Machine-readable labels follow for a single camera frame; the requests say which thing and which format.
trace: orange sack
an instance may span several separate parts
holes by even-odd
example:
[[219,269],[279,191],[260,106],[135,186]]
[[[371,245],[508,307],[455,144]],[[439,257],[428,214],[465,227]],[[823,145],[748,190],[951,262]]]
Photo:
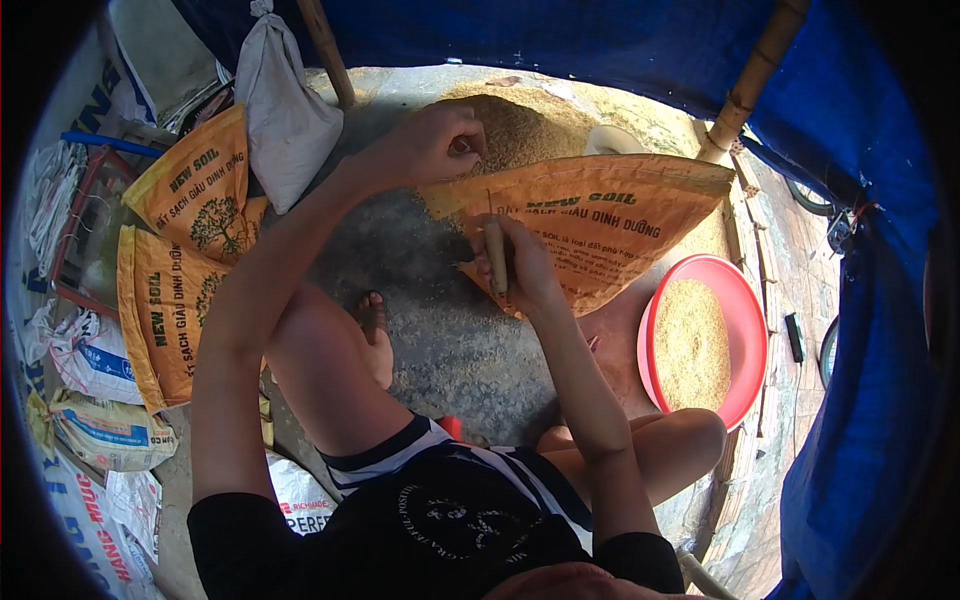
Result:
[[256,241],[266,197],[247,199],[243,105],[228,108],[161,156],[123,195],[157,235],[234,265]]
[[[735,172],[665,155],[597,155],[418,188],[435,219],[456,215],[467,235],[491,211],[543,236],[577,316],[645,273],[730,195]],[[490,293],[472,262],[461,271]],[[519,316],[505,296],[492,295]]]
[[228,271],[149,231],[120,229],[120,327],[148,413],[190,401],[204,319]]

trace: foot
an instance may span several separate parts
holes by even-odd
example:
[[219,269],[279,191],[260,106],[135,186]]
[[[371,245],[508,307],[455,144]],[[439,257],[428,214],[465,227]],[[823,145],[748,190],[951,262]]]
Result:
[[383,297],[377,292],[365,294],[353,311],[353,318],[367,338],[369,351],[364,356],[373,380],[386,390],[394,382],[394,349],[387,335],[387,310]]

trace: tire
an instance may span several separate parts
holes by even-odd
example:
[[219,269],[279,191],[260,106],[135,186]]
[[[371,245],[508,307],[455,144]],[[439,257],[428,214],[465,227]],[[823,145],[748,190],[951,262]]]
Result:
[[827,335],[820,345],[820,357],[817,362],[820,363],[820,381],[824,384],[824,389],[830,383],[830,377],[833,376],[833,360],[836,357],[837,330],[840,325],[839,315],[833,318],[833,323],[827,328]]
[[801,191],[800,187],[795,181],[787,179],[786,186],[789,188],[790,195],[793,196],[793,199],[796,200],[797,204],[802,206],[805,211],[815,214],[818,217],[832,217],[834,214],[836,214],[836,209],[833,207],[833,204],[823,204],[811,201],[806,194]]

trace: concrete floor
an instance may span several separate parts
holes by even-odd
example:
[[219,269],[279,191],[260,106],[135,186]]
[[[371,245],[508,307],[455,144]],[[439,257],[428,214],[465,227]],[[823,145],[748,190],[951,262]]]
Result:
[[[457,82],[514,73],[529,76],[450,65],[351,70],[358,106],[347,112],[340,141],[314,185],[343,156],[365,147]],[[332,102],[332,91],[323,81],[315,86]],[[578,97],[576,103],[599,115],[589,100]],[[662,137],[667,126],[657,127],[657,136]],[[689,140],[680,141],[679,147],[690,145]],[[265,226],[276,218],[268,211]],[[724,253],[700,243],[697,235],[688,238],[608,305],[580,320],[585,336],[600,336],[596,360],[631,418],[657,410],[636,369],[636,331],[647,301],[665,272],[681,258],[696,252]],[[409,190],[395,190],[369,199],[347,216],[307,279],[344,306],[353,305],[365,290],[376,289],[384,295],[396,358],[390,392],[405,405],[430,418],[460,418],[465,439],[474,444],[534,444],[555,415],[553,386],[540,345],[529,324],[505,316],[456,270],[458,261],[470,258],[467,241],[452,225],[430,218]],[[276,450],[332,490],[320,456],[270,383],[269,373],[263,381],[272,402]],[[186,530],[191,505],[189,414],[189,406],[170,413],[180,449],[155,469],[164,486],[156,578],[169,598],[204,597]],[[656,509],[664,535],[675,545],[689,546],[696,537],[709,485],[708,476]]]

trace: leg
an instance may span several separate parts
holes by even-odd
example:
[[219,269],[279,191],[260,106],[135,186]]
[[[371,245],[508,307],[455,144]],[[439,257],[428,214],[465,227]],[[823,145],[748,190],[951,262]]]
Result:
[[[584,459],[565,426],[545,435],[537,452],[570,481],[590,506]],[[716,467],[727,441],[727,429],[715,413],[688,408],[631,421],[636,464],[654,506],[669,499]]]
[[267,363],[300,426],[323,454],[358,454],[413,419],[374,379],[370,351],[357,322],[313,286],[300,287],[276,326]]

